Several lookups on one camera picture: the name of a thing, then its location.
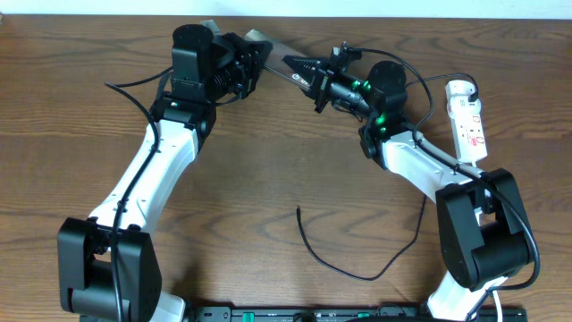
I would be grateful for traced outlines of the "rose gold Galaxy smartphone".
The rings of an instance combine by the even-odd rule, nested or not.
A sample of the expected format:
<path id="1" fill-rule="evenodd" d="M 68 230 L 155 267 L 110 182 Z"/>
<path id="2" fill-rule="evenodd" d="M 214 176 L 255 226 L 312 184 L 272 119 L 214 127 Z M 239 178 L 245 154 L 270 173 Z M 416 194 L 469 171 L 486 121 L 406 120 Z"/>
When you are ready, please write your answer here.
<path id="1" fill-rule="evenodd" d="M 244 36 L 244 39 L 248 41 L 270 42 L 273 45 L 273 49 L 270 52 L 268 58 L 266 59 L 265 69 L 275 75 L 280 76 L 286 81 L 289 81 L 290 83 L 298 86 L 302 90 L 305 91 L 309 90 L 310 85 L 283 61 L 283 58 L 286 55 L 307 58 L 306 55 L 302 54 L 301 52 L 292 47 L 289 47 L 288 45 L 280 42 L 279 40 L 267 36 L 266 34 L 256 29 L 250 30 Z"/>

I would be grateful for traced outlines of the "white charger plug adapter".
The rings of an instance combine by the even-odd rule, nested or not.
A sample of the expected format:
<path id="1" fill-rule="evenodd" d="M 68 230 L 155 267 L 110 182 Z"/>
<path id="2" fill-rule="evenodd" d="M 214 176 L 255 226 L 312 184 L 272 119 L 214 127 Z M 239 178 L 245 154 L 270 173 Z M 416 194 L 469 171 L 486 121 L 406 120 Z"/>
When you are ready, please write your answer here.
<path id="1" fill-rule="evenodd" d="M 469 96 L 456 95 L 448 99 L 447 112 L 451 119 L 466 117 L 481 113 L 481 102 L 479 99 L 470 101 Z"/>

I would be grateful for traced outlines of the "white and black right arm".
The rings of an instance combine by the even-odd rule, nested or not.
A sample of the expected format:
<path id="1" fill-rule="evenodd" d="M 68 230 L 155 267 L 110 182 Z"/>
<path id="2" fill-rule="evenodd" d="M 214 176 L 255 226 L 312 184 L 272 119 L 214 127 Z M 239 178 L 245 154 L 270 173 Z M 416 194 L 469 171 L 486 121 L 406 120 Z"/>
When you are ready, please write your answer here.
<path id="1" fill-rule="evenodd" d="M 443 262 L 447 268 L 425 304 L 434 319 L 477 319 L 488 298 L 512 289 L 509 279 L 523 267 L 541 266 L 540 252 L 514 176 L 476 166 L 469 147 L 484 151 L 479 88 L 467 74 L 447 78 L 447 108 L 455 155 L 435 147 L 405 112 L 408 88 L 428 80 L 402 58 L 382 52 L 365 79 L 349 65 L 363 50 L 341 46 L 327 57 L 285 55 L 317 111 L 327 105 L 363 121 L 358 134 L 364 154 L 382 169 L 416 186 L 437 208 Z"/>

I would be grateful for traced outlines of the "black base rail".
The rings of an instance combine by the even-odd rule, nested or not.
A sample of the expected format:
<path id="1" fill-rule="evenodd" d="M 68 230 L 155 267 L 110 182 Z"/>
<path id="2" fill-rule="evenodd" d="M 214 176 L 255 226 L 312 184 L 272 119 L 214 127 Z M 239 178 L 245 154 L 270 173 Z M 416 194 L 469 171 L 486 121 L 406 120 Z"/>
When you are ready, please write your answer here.
<path id="1" fill-rule="evenodd" d="M 232 308 L 204 306 L 187 309 L 184 322 L 376 322 L 443 321 L 414 306 L 379 308 Z"/>

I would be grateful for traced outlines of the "white power strip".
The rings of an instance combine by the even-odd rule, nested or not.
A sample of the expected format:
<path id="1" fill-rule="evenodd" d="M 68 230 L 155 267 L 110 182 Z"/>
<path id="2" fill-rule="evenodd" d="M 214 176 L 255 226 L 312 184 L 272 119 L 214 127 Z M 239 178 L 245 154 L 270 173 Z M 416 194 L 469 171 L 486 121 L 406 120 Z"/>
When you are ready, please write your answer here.
<path id="1" fill-rule="evenodd" d="M 447 104 L 451 96 L 471 97 L 475 94 L 475 85 L 466 80 L 451 80 L 445 86 Z M 464 164 L 475 165 L 487 157 L 487 147 L 480 114 L 457 119 L 450 118 L 456 159 Z"/>

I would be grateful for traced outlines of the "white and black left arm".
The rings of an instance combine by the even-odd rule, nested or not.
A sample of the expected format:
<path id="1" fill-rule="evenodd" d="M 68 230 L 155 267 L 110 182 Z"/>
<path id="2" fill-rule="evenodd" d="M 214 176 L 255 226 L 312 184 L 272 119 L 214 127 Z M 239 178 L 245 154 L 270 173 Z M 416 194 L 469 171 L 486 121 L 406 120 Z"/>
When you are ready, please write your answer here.
<path id="1" fill-rule="evenodd" d="M 94 321 L 182 321 L 186 301 L 166 292 L 153 239 L 174 186 L 196 159 L 220 106 L 256 88 L 273 45 L 222 33 L 213 21 L 172 34 L 172 63 L 154 76 L 145 137 L 122 178 L 86 219 L 57 234 L 63 310 Z"/>

